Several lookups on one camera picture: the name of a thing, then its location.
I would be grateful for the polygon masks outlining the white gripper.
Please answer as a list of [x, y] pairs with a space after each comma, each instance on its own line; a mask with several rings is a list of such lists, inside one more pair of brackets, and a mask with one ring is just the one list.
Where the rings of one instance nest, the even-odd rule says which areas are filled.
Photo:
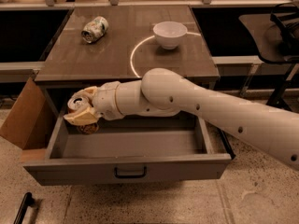
[[73, 97], [86, 97], [92, 101], [93, 107], [84, 105], [78, 109], [69, 108], [64, 119], [71, 125], [84, 126], [96, 123], [100, 118], [106, 120], [123, 119], [116, 103], [116, 91], [119, 81], [108, 82], [101, 87], [91, 86], [73, 94]]

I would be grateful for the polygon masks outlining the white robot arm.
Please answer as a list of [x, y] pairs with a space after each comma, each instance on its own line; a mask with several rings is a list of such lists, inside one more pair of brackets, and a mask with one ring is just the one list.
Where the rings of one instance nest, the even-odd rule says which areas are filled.
[[299, 170], [299, 114], [205, 89], [177, 73], [154, 68], [141, 79], [77, 91], [64, 119], [75, 126], [129, 115], [170, 117], [184, 111]]

